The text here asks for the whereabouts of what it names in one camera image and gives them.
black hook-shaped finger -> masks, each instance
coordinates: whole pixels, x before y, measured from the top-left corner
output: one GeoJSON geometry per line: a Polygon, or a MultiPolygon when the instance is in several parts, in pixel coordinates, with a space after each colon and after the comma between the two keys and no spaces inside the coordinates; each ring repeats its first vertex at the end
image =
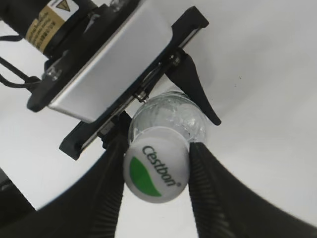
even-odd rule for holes
{"type": "Polygon", "coordinates": [[[221,120],[205,95],[193,59],[182,49],[179,49],[179,53],[178,56],[175,56],[180,58],[179,64],[177,65],[177,61],[175,61],[176,66],[166,72],[167,77],[200,107],[212,123],[220,125],[221,120]]]}

cestbon logo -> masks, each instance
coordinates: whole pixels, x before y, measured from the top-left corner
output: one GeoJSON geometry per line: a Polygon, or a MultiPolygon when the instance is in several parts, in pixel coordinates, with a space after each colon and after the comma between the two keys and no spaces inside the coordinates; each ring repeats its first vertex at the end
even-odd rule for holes
{"type": "MultiPolygon", "coordinates": [[[[181,183],[176,183],[172,175],[168,173],[168,167],[166,164],[163,164],[160,159],[158,159],[157,153],[152,146],[145,146],[142,149],[142,152],[147,156],[148,161],[160,175],[162,181],[167,187],[181,186],[181,183]]],[[[155,183],[153,182],[149,171],[136,157],[133,157],[130,163],[130,177],[134,185],[142,193],[152,197],[162,197],[155,187],[155,183]]]]}

warning label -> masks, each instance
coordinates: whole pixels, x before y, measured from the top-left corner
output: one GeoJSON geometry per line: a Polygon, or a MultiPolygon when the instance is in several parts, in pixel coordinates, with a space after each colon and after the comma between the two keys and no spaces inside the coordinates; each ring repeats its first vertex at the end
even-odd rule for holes
{"type": "Polygon", "coordinates": [[[41,52],[62,25],[79,9],[73,0],[52,0],[29,27],[25,39],[41,52]]]}
{"type": "Polygon", "coordinates": [[[73,0],[52,0],[49,2],[48,7],[56,12],[64,21],[67,21],[79,10],[79,6],[73,0]]]}
{"type": "Polygon", "coordinates": [[[43,52],[64,22],[52,9],[45,6],[39,14],[39,19],[32,22],[25,38],[43,52]]]}
{"type": "Polygon", "coordinates": [[[69,5],[67,3],[67,0],[61,1],[59,4],[56,6],[59,9],[65,10],[65,11],[70,11],[69,5]]]}

screw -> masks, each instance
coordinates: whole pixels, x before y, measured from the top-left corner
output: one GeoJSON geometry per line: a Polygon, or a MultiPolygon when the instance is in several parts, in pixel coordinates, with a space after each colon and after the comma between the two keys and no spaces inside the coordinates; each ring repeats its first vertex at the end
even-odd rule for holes
{"type": "Polygon", "coordinates": [[[126,2],[126,0],[112,0],[109,6],[112,8],[114,12],[118,12],[122,9],[126,2]]]}
{"type": "Polygon", "coordinates": [[[175,57],[175,55],[171,55],[169,57],[169,59],[172,61],[174,66],[179,66],[179,64],[180,64],[180,57],[179,56],[175,57]]]}
{"type": "Polygon", "coordinates": [[[54,66],[50,67],[44,74],[44,78],[48,76],[52,81],[58,80],[61,76],[62,70],[57,70],[54,66]]]}

green leaf logo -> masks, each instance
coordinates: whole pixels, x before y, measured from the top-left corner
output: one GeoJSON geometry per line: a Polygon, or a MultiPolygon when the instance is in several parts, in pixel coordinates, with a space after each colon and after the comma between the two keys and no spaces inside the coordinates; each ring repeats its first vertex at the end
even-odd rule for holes
{"type": "Polygon", "coordinates": [[[136,157],[133,157],[130,163],[130,176],[134,185],[144,194],[152,197],[162,196],[155,188],[149,172],[136,157]]]}

